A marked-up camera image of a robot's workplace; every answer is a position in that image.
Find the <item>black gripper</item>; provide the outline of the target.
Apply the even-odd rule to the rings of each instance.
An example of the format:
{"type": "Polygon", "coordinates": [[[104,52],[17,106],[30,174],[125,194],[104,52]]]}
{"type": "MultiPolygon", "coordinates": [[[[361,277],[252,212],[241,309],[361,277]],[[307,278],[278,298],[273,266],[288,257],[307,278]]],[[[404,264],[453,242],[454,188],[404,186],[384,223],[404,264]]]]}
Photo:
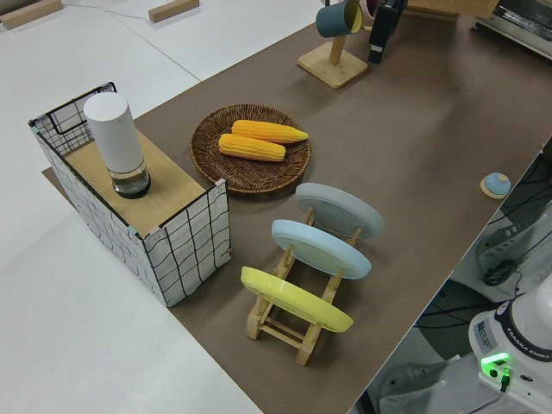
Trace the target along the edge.
{"type": "Polygon", "coordinates": [[[407,0],[383,0],[378,4],[372,26],[369,43],[371,44],[367,60],[379,65],[384,48],[394,34],[398,21],[408,4],[407,0]]]}

